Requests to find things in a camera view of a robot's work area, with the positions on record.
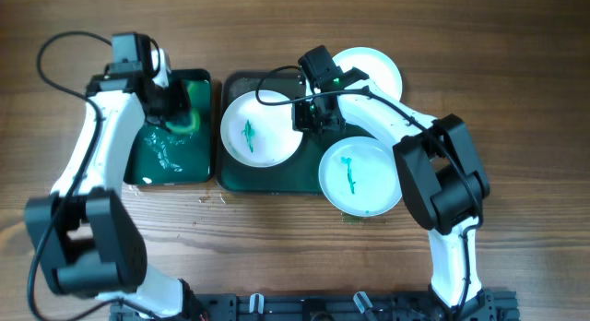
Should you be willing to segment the green yellow sponge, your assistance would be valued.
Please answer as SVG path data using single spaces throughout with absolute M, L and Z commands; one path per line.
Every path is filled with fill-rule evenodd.
M 179 113 L 165 123 L 166 128 L 173 134 L 190 135 L 199 130 L 201 118 L 196 108 L 188 112 Z

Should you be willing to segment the white plate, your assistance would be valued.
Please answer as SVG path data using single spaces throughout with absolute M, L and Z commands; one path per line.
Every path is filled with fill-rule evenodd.
M 382 215 L 402 198 L 393 151 L 372 137 L 332 145 L 320 160 L 318 178 L 327 200 L 356 217 Z
M 233 159 L 255 168 L 286 161 L 303 139 L 303 133 L 292 128 L 291 107 L 263 105 L 254 90 L 228 106 L 220 123 L 220 136 Z
M 369 47 L 353 47 L 337 53 L 333 60 L 344 72 L 357 67 L 368 74 L 380 90 L 396 101 L 401 100 L 402 76 L 396 64 L 386 54 Z

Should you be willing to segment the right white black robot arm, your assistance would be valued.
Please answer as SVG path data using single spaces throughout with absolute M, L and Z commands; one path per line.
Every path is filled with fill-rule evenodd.
M 398 193 L 429 236 L 430 289 L 448 316 L 467 319 L 482 290 L 475 238 L 490 182 L 464 121 L 402 103 L 400 69 L 373 48 L 330 54 L 320 45 L 297 66 L 308 94 L 293 102 L 295 129 L 324 132 L 351 123 L 392 148 Z

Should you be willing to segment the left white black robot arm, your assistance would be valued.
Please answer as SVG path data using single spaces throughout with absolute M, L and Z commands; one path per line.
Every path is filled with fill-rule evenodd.
M 174 94 L 170 69 L 111 65 L 95 76 L 83 100 L 87 117 L 74 152 L 46 197 L 28 201 L 24 215 L 35 247 L 27 300 L 42 320 L 35 280 L 43 273 L 56 295 L 117 304 L 137 317 L 205 320 L 207 310 L 189 285 L 148 263 L 144 239 L 121 200 L 132 145 L 148 118 L 164 118 L 187 105 Z

